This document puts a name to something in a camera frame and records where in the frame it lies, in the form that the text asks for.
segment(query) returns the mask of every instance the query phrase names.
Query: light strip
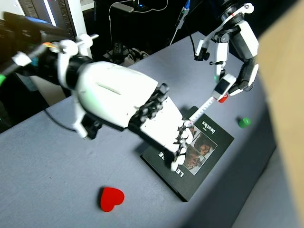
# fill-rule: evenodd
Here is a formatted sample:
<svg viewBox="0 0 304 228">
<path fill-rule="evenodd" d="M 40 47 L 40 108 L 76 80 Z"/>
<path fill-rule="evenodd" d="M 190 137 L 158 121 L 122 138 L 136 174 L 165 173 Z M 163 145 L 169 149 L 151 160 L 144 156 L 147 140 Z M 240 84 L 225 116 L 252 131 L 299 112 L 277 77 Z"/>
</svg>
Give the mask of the light strip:
<svg viewBox="0 0 304 228">
<path fill-rule="evenodd" d="M 43 2 L 44 2 L 44 5 L 47 8 L 47 13 L 48 13 L 49 18 L 51 19 L 52 25 L 56 26 L 56 22 L 54 20 L 52 10 L 51 10 L 51 8 L 50 8 L 50 6 L 48 4 L 48 0 L 43 0 Z"/>
</svg>

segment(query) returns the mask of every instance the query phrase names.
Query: red heart-shaped object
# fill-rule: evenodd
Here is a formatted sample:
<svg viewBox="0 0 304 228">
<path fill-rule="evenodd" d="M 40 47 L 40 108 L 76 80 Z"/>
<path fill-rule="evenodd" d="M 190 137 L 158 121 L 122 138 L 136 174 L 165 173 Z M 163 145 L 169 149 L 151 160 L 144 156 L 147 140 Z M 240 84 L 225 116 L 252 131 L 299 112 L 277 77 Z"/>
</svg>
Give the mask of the red heart-shaped object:
<svg viewBox="0 0 304 228">
<path fill-rule="evenodd" d="M 104 212 L 110 212 L 117 205 L 123 203 L 124 193 L 115 188 L 104 188 L 100 199 L 100 207 Z"/>
</svg>

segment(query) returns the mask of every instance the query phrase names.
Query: red object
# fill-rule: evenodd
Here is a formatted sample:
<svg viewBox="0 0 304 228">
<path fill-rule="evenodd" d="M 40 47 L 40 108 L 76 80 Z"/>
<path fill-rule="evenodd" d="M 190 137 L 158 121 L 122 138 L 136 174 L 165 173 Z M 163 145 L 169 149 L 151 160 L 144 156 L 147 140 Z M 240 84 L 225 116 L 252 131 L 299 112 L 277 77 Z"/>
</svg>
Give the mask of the red object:
<svg viewBox="0 0 304 228">
<path fill-rule="evenodd" d="M 115 188 L 104 188 L 100 199 L 100 207 L 104 212 L 110 212 L 117 205 L 123 203 L 124 193 Z"/>
<path fill-rule="evenodd" d="M 220 100 L 218 100 L 218 102 L 224 103 L 227 98 L 228 98 L 228 94 L 225 94 Z"/>
</svg>

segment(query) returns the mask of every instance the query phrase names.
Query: black book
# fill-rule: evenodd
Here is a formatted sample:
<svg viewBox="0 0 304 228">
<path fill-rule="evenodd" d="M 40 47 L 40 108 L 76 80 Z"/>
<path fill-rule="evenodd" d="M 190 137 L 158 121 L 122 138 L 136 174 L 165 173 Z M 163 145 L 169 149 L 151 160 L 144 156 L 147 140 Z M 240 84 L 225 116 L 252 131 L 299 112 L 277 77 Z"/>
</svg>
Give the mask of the black book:
<svg viewBox="0 0 304 228">
<path fill-rule="evenodd" d="M 192 107 L 189 116 L 197 109 Z M 184 164 L 176 172 L 165 166 L 161 151 L 149 147 L 142 153 L 142 159 L 183 201 L 191 199 L 234 139 L 205 114 L 190 130 L 193 141 L 187 148 Z"/>
</svg>

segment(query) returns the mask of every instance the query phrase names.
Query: gray table surface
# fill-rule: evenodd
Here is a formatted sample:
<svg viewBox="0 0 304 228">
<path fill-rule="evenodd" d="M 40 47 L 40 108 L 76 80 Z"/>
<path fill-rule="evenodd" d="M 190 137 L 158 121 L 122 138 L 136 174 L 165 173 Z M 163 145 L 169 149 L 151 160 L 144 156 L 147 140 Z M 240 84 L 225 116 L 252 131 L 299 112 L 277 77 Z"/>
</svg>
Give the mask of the gray table surface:
<svg viewBox="0 0 304 228">
<path fill-rule="evenodd" d="M 196 43 L 201 37 L 193 35 Z M 211 45 L 210 61 L 213 52 Z M 230 55 L 226 70 L 238 75 L 241 65 Z M 193 60 L 189 38 L 131 68 L 167 83 L 182 112 L 200 106 L 215 86 L 214 67 Z M 74 120 L 72 98 L 48 110 L 67 125 Z M 206 114 L 235 139 L 187 203 L 141 160 L 148 145 L 130 131 L 104 126 L 86 141 L 43 112 L 27 119 L 0 135 L 0 227 L 230 227 L 276 146 L 259 78 L 250 92 Z M 238 117 L 252 125 L 239 128 Z M 98 204 L 104 186 L 125 193 L 110 213 Z"/>
</svg>

